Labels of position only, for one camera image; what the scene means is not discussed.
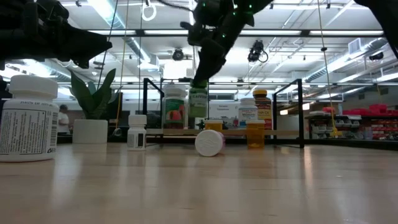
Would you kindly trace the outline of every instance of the person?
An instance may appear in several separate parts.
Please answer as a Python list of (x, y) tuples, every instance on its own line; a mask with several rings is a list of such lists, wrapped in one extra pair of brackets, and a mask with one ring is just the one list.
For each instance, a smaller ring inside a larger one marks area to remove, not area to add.
[(58, 114), (58, 133), (68, 134), (69, 133), (69, 117), (68, 106), (61, 105), (60, 112)]

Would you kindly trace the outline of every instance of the security camera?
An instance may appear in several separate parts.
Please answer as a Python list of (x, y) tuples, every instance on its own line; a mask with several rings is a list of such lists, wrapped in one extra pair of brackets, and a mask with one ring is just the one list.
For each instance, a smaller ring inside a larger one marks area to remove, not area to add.
[(182, 59), (184, 59), (184, 53), (182, 52), (182, 49), (175, 49), (173, 53), (173, 60), (181, 61)]

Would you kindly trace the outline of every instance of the white pill bottle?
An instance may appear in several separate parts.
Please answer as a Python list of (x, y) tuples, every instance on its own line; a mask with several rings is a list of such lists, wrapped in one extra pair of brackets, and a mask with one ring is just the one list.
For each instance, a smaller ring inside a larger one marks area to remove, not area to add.
[(59, 107), (57, 82), (16, 75), (11, 78), (13, 99), (4, 103), (0, 125), (0, 162), (53, 159), (57, 151)]
[(129, 126), (127, 132), (127, 147), (129, 151), (144, 151), (146, 149), (145, 125), (147, 124), (146, 115), (130, 115)]

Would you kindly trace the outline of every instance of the snake plant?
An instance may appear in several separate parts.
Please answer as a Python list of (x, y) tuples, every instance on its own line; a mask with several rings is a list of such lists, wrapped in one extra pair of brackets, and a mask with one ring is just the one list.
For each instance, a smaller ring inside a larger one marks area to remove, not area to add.
[(108, 104), (115, 101), (119, 95), (120, 88), (116, 92), (111, 89), (116, 69), (111, 70), (106, 75), (104, 83), (99, 89), (96, 89), (93, 82), (88, 82), (86, 85), (73, 72), (71, 74), (72, 87), (69, 90), (79, 102), (86, 119), (101, 119), (101, 116), (106, 113)]

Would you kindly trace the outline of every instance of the ceiling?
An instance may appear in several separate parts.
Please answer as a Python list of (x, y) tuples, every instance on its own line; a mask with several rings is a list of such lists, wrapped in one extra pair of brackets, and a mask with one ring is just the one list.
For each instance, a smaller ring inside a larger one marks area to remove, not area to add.
[[(74, 0), (60, 0), (69, 10), (70, 18), (68, 21), (72, 26), (86, 30), (110, 29), (98, 10), (90, 4), (92, 1), (80, 1), (82, 6), (77, 7)], [(97, 1), (116, 3), (116, 0)], [(187, 7), (190, 5), (190, 1), (193, 2), (193, 0), (168, 0), (168, 2)], [(180, 29), (180, 21), (190, 21), (189, 12), (163, 6), (155, 0), (151, 0), (151, 5), (156, 8), (156, 15), (152, 20), (144, 21), (141, 17), (141, 2), (141, 0), (130, 0), (130, 6), (127, 7), (127, 0), (118, 1), (118, 15), (128, 29)], [(324, 29), (381, 30), (381, 26), (371, 11), (351, 0), (331, 0), (331, 8), (329, 9), (326, 8), (326, 1), (321, 2), (320, 14)], [(320, 20), (317, 7), (317, 0), (275, 0), (273, 9), (267, 6), (266, 9), (254, 16), (255, 27), (247, 26), (245, 29), (319, 30)], [(153, 9), (148, 8), (145, 9), (144, 14), (146, 17), (150, 17), (152, 12)], [(185, 55), (193, 55), (195, 51), (192, 46), (188, 45), (186, 37), (135, 37), (134, 39), (143, 49), (159, 58), (161, 67), (171, 62), (171, 54), (176, 48), (181, 48)], [(354, 39), (356, 38), (325, 38), (325, 47), (328, 48), (326, 59), (331, 60), (331, 58), (348, 51), (348, 44)], [(266, 63), (252, 65), (248, 63), (247, 57), (249, 49), (256, 40), (264, 42), (269, 60)], [(124, 48), (124, 41), (121, 37), (112, 37), (110, 41), (113, 48), (108, 51), (105, 58), (104, 72), (116, 68), (117, 80), (119, 81), (122, 71), (123, 80), (127, 82), (138, 81), (139, 77), (141, 79), (149, 77), (155, 81), (160, 80), (162, 70), (158, 72), (138, 68), (138, 58), (128, 46)], [(320, 51), (321, 48), (322, 39), (318, 37), (239, 37), (226, 57), (226, 64), (211, 81), (235, 82), (238, 78), (243, 78), (245, 82), (291, 82), (296, 78), (305, 78), (309, 71), (325, 64), (323, 52)], [(367, 60), (365, 62), (366, 59), (363, 57), (357, 58), (354, 63), (335, 70), (331, 74), (331, 79), (334, 79), (332, 81), (338, 81), (389, 60), (396, 60), (389, 49), (384, 49), (384, 51), (383, 61), (372, 62)], [(90, 80), (98, 80), (99, 74), (95, 72), (100, 71), (94, 69), (96, 65), (93, 62), (102, 62), (103, 58), (104, 54), (93, 58), (88, 70), (75, 68), (72, 63), (62, 64)], [(192, 68), (192, 65), (192, 61), (184, 62), (186, 67)], [(319, 80), (325, 82), (325, 79), (321, 78), (314, 80), (314, 82), (319, 82)]]

